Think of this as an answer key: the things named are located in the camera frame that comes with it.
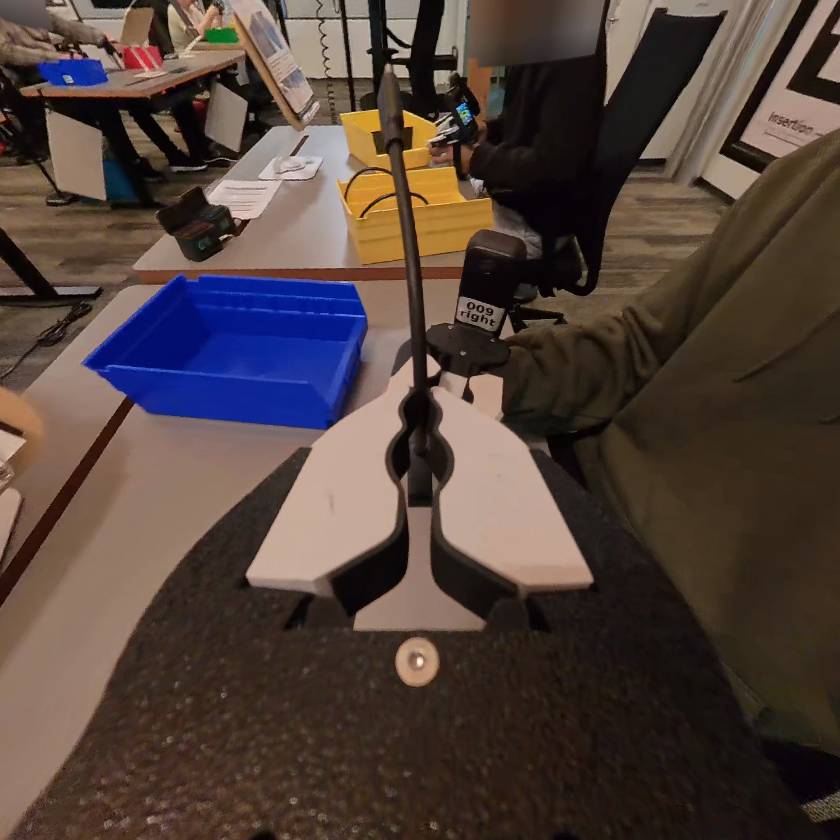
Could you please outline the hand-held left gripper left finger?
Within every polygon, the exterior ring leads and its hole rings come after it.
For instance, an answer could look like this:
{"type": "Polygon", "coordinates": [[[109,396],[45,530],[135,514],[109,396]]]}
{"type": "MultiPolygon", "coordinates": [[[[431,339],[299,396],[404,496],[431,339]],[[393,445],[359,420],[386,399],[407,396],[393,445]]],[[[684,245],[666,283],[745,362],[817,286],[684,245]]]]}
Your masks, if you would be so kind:
{"type": "Polygon", "coordinates": [[[389,387],[316,440],[248,567],[250,586],[332,598],[355,616],[402,580],[412,394],[389,387]]]}

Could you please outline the black USB hub with cable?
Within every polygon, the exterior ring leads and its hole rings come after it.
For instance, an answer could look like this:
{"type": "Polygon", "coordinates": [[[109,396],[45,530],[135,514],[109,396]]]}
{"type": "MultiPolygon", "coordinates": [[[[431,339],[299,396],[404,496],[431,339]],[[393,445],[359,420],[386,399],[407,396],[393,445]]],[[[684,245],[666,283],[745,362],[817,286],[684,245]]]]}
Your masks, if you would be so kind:
{"type": "Polygon", "coordinates": [[[433,472],[427,462],[429,397],[424,289],[413,214],[413,196],[408,185],[403,158],[405,148],[403,100],[398,79],[390,65],[386,66],[382,73],[377,94],[377,107],[385,153],[391,166],[394,198],[401,229],[411,332],[413,370],[411,412],[414,426],[409,444],[411,459],[407,472],[408,504],[410,507],[429,508],[433,500],[433,472]]]}

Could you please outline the person's right forearm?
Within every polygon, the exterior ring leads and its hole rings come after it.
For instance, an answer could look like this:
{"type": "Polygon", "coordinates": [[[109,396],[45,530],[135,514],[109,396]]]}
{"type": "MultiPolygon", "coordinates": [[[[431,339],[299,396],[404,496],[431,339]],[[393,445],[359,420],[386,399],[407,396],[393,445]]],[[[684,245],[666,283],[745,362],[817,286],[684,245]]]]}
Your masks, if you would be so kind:
{"type": "Polygon", "coordinates": [[[503,420],[540,435],[610,421],[684,343],[695,304],[685,288],[657,284],[617,313],[510,336],[503,420]]]}

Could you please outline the grey desk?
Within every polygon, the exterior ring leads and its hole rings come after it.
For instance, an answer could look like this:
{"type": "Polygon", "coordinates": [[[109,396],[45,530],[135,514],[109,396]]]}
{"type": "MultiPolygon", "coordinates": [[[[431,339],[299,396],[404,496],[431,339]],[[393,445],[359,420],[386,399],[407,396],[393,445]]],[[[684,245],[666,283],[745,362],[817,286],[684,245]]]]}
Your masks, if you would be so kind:
{"type": "Polygon", "coordinates": [[[429,512],[357,629],[248,586],[311,432],[129,410],[2,608],[2,838],[552,838],[429,512]]]}
{"type": "MultiPolygon", "coordinates": [[[[346,181],[364,165],[350,155],[341,127],[316,126],[303,134],[292,127],[271,129],[225,178],[258,180],[266,164],[300,144],[305,155],[321,156],[318,174],[307,182],[282,182],[264,213],[249,220],[240,235],[204,262],[183,255],[172,236],[163,235],[134,264],[141,282],[162,286],[172,278],[269,277],[361,283],[383,281],[405,291],[403,258],[363,265],[350,242],[338,181],[346,181]]],[[[423,280],[446,280],[457,286],[465,251],[421,257],[423,280]]]]}

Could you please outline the clear plastic bag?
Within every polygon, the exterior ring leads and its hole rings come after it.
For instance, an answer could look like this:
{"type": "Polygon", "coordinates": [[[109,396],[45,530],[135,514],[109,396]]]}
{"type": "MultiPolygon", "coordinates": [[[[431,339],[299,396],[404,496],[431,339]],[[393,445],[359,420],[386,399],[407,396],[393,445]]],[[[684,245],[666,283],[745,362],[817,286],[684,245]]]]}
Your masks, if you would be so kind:
{"type": "Polygon", "coordinates": [[[309,155],[279,155],[259,174],[265,182],[307,182],[319,173],[323,158],[309,155]]]}

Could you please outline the printed paper sheet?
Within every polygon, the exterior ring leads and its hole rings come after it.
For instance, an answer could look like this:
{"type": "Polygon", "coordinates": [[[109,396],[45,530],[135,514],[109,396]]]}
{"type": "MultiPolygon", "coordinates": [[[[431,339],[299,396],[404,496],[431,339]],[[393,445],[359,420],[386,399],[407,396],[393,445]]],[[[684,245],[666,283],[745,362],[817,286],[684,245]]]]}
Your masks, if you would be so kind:
{"type": "Polygon", "coordinates": [[[242,181],[224,178],[205,191],[210,204],[225,207],[232,218],[249,221],[258,218],[272,202],[282,181],[242,181]]]}

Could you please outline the black office chair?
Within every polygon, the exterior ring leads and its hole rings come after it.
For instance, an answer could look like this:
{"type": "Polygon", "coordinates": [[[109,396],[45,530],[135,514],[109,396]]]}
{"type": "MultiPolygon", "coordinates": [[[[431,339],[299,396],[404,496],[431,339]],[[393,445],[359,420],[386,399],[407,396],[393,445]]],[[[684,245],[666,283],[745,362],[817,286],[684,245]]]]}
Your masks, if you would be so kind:
{"type": "Polygon", "coordinates": [[[538,298],[596,289],[614,204],[643,152],[695,75],[728,11],[652,13],[638,47],[603,109],[594,156],[583,174],[561,188],[541,222],[542,256],[522,266],[508,310],[515,333],[529,322],[565,322],[561,312],[536,308],[538,298]]]}

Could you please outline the black charger case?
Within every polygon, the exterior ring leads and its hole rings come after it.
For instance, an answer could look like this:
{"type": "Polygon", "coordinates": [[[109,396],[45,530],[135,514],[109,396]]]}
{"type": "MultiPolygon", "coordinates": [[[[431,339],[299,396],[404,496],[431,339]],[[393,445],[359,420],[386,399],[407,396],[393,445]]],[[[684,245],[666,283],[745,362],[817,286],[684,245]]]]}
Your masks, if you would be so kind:
{"type": "Polygon", "coordinates": [[[236,238],[243,230],[243,225],[234,220],[228,207],[208,201],[200,185],[182,194],[174,203],[163,206],[155,217],[163,230],[173,237],[182,255],[192,263],[215,256],[229,239],[236,238]]]}

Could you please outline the person's olive jacket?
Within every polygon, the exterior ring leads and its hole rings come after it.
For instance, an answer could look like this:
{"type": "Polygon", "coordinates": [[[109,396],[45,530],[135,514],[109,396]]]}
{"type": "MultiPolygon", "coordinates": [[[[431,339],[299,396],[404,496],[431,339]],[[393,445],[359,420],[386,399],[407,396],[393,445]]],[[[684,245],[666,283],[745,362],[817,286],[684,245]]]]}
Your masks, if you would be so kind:
{"type": "Polygon", "coordinates": [[[656,369],[580,453],[765,731],[833,752],[838,169],[838,132],[778,160],[621,311],[656,369]]]}

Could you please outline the instruction sheet board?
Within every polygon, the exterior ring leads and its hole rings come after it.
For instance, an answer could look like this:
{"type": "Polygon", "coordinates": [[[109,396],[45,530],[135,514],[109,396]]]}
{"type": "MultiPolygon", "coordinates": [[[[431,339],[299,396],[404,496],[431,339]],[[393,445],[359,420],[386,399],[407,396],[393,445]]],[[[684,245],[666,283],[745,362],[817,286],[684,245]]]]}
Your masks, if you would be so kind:
{"type": "Polygon", "coordinates": [[[260,1],[232,1],[234,26],[248,58],[289,125],[303,132],[319,100],[291,52],[279,23],[260,1]]]}

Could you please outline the white panel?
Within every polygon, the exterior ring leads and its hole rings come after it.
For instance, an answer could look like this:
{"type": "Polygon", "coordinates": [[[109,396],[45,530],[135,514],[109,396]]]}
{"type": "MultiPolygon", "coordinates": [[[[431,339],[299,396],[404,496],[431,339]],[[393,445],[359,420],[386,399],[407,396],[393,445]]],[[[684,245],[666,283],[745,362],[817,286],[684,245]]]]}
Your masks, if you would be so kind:
{"type": "Polygon", "coordinates": [[[248,101],[220,81],[209,92],[205,134],[210,141],[233,152],[240,152],[248,117],[248,101]]]}
{"type": "Polygon", "coordinates": [[[63,193],[105,202],[108,195],[100,129],[49,109],[46,127],[57,187],[63,193]]]}

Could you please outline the brown wooden table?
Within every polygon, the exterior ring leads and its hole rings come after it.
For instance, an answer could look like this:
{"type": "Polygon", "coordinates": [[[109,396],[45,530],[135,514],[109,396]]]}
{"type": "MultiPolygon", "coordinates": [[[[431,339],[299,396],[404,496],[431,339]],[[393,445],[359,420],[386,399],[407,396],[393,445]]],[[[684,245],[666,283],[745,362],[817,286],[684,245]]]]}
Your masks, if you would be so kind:
{"type": "Polygon", "coordinates": [[[163,60],[157,71],[107,70],[108,82],[96,87],[54,87],[41,78],[39,83],[24,87],[21,94],[46,111],[54,110],[79,122],[98,127],[103,136],[102,157],[108,198],[111,205],[158,208],[160,203],[134,162],[133,154],[114,146],[102,131],[103,119],[114,118],[117,107],[124,104],[148,104],[153,112],[167,110],[165,98],[178,88],[196,92],[200,81],[217,76],[234,66],[243,56],[241,51],[200,51],[193,58],[163,60]]]}

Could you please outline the small blue bin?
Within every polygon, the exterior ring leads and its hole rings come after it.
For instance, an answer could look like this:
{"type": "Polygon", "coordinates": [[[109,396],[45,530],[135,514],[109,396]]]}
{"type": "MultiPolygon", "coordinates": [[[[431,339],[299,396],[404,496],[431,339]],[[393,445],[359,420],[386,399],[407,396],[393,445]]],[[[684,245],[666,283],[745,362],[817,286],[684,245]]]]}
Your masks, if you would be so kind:
{"type": "Polygon", "coordinates": [[[59,88],[91,88],[109,81],[109,76],[99,59],[64,58],[40,61],[39,75],[45,83],[59,88]]]}

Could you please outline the framed wall poster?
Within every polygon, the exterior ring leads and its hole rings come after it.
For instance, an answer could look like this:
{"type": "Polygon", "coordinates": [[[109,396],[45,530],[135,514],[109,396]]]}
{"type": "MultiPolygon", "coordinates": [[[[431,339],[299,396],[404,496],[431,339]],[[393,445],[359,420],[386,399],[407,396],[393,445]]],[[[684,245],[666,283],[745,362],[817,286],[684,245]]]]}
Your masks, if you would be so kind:
{"type": "Polygon", "coordinates": [[[839,2],[794,12],[721,154],[751,172],[838,130],[839,2]]]}

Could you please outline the black desk leg frame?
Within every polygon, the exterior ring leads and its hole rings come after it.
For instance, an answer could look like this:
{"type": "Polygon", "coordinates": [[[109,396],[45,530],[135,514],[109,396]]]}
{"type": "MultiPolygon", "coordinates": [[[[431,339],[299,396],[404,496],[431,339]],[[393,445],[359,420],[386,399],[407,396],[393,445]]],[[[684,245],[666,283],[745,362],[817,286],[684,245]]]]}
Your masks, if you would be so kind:
{"type": "Polygon", "coordinates": [[[92,303],[101,298],[101,287],[55,287],[26,254],[1,229],[1,259],[23,285],[24,291],[1,289],[3,308],[59,308],[92,303]]]}

